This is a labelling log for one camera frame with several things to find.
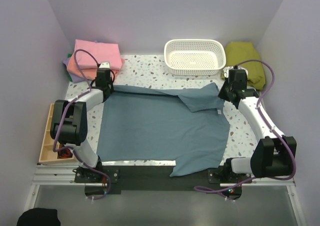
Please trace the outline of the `blue t shirt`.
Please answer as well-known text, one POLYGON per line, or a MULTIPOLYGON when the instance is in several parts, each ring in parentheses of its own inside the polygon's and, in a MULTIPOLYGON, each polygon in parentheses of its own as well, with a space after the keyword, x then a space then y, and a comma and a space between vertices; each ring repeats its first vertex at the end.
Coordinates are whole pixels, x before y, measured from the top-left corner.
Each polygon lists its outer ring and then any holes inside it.
POLYGON ((218 167, 230 130, 218 94, 215 83, 166 90, 116 85, 104 103, 98 156, 173 160, 173 177, 218 167))

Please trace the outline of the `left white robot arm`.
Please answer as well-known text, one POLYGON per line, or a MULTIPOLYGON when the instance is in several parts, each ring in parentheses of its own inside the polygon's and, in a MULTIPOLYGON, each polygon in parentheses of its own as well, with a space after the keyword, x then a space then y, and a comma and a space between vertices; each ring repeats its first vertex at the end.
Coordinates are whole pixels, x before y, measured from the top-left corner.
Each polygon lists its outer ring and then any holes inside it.
POLYGON ((100 181, 104 170, 98 166, 99 156, 87 140, 87 112, 105 102, 112 94, 114 75, 111 69, 98 69, 88 90, 73 99, 57 100, 54 103, 50 126, 50 136, 54 140, 52 150, 58 153, 68 149, 79 166, 87 168, 86 176, 92 182, 100 181))

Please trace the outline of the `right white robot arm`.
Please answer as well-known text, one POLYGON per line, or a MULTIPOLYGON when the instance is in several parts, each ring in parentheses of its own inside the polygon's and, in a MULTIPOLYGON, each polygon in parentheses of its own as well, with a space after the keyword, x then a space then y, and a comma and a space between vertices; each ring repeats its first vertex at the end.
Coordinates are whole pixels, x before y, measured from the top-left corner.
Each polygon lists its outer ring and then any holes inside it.
POLYGON ((218 96, 241 112, 257 140, 251 157, 227 159, 222 173, 224 179, 235 182, 241 174, 276 180, 292 179, 296 173, 297 142, 294 137, 285 136, 272 122, 257 91, 247 87, 246 71, 231 67, 218 96))

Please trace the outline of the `salmon folded t shirt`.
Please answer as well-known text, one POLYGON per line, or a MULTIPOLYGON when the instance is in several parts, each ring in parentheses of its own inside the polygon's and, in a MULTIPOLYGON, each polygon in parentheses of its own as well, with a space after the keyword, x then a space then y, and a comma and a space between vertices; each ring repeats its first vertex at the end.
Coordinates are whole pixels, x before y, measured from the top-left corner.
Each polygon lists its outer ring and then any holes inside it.
MULTIPOLYGON (((98 68, 97 68, 97 64, 94 61, 94 59, 92 59, 92 57, 90 57, 88 54, 86 54, 84 52, 80 52, 79 55, 76 56, 76 58, 77 58, 78 65, 81 68, 82 73, 85 75, 85 77, 88 80, 95 79, 96 75, 97 75, 98 68), (89 62, 88 66, 83 66, 80 64, 82 57, 85 59, 88 59, 88 62, 89 62)), ((124 62, 125 62, 125 60, 121 59, 122 65, 119 68, 111 68, 115 74, 115 76, 113 76, 114 78, 116 78, 117 75, 119 74, 120 69, 124 65, 124 62)), ((66 65, 66 70, 70 74, 72 81, 74 83, 81 82, 81 81, 85 80, 82 73, 80 72, 80 70, 76 66, 76 63, 74 60, 74 54, 72 54, 71 57, 69 57, 68 59, 65 59, 63 63, 66 65)))

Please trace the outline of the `lilac folded t shirt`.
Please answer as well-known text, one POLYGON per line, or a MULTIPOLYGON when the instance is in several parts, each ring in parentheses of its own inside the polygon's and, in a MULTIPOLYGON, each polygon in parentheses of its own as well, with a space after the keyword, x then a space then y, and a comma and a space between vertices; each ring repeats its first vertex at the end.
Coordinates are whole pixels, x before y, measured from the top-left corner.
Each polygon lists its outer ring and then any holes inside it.
MULTIPOLYGON (((67 62, 67 59, 63 60, 63 64, 64 65, 66 64, 66 62, 67 62)), ((93 80, 95 78, 95 74, 94 74, 95 70, 94 70, 94 68, 90 68, 90 67, 87 67, 87 66, 83 67, 81 65, 79 65, 79 67, 81 68, 83 74, 85 75, 85 77, 88 80, 93 80)), ((70 57, 70 59, 68 61, 68 65, 67 65, 67 67, 65 66, 65 68, 66 68, 66 71, 68 71, 70 73, 71 78, 72 78, 72 82, 78 83, 78 82, 82 82, 82 81, 85 80, 83 78, 81 72, 77 68, 73 56, 70 57)))

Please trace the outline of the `green folded t shirt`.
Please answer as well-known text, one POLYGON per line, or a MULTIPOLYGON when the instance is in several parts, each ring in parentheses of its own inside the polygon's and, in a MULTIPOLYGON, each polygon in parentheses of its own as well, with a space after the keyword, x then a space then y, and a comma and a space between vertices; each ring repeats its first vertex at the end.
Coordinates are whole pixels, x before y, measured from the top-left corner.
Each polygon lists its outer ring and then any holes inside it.
MULTIPOLYGON (((67 55, 67 62, 66 62, 66 64, 65 64, 66 68, 67 68, 67 66, 68 66, 68 61, 69 61, 69 59, 70 59, 71 56, 72 56, 72 54, 68 54, 68 55, 67 55)), ((72 82, 72 81, 73 81, 73 80, 72 80, 72 77, 71 77, 71 75, 70 75, 70 73, 69 73, 68 71, 67 71, 67 75, 68 75, 69 81, 72 82)))

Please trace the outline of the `white plastic basket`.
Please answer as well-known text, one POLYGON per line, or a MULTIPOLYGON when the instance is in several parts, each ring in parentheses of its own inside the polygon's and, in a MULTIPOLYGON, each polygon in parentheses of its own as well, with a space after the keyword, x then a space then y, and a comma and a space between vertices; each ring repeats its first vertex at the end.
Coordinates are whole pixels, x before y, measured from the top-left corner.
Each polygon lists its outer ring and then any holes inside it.
POLYGON ((164 62, 177 76, 211 76, 226 65, 223 45, 209 39, 175 39, 164 46, 164 62))

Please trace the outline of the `wooden compartment tray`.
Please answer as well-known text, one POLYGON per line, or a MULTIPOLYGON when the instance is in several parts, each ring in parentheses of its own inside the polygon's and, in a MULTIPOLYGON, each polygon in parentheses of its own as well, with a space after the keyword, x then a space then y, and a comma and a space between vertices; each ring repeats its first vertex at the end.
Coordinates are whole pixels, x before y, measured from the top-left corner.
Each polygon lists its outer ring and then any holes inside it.
POLYGON ((38 162, 43 165, 76 162, 76 158, 73 155, 68 157, 61 157, 57 152, 53 152, 54 140, 50 136, 53 110, 54 110, 54 104, 51 104, 48 112, 48 117, 46 121, 45 132, 42 140, 42 146, 41 146, 38 162))

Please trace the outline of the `black object bottom left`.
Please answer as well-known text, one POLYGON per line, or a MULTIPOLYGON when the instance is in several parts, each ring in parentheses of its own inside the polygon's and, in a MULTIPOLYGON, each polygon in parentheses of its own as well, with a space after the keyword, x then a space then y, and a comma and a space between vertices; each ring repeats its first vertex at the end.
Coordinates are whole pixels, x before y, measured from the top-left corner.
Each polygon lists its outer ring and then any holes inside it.
POLYGON ((56 209, 32 208, 25 211, 17 220, 17 225, 52 225, 60 226, 56 209))

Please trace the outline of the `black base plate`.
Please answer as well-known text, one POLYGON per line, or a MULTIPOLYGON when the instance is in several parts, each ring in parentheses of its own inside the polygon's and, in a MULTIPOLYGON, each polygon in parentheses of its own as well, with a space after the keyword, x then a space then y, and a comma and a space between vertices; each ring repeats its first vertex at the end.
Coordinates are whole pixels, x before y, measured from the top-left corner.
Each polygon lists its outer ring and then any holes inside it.
POLYGON ((173 166, 103 166, 108 177, 89 169, 73 169, 74 182, 85 185, 85 195, 121 194, 122 191, 193 191, 195 186, 219 190, 243 180, 252 182, 247 174, 226 172, 222 166, 209 168, 185 176, 171 177, 173 166))

